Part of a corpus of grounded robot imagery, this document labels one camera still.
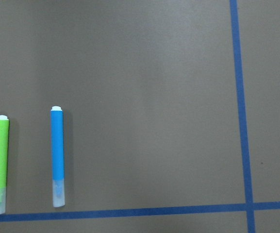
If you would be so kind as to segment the green highlighter pen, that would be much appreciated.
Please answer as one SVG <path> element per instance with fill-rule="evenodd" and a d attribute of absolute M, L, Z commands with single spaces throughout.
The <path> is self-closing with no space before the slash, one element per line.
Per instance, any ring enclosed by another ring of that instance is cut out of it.
<path fill-rule="evenodd" d="M 9 119 L 0 115 L 0 215 L 6 212 Z"/>

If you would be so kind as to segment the blue highlighter pen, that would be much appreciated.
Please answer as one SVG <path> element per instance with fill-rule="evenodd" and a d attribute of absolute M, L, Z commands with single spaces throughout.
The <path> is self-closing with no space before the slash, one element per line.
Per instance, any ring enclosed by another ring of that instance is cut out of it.
<path fill-rule="evenodd" d="M 50 110 L 52 155 L 52 202 L 53 207 L 65 205 L 64 131 L 63 110 L 53 106 Z"/>

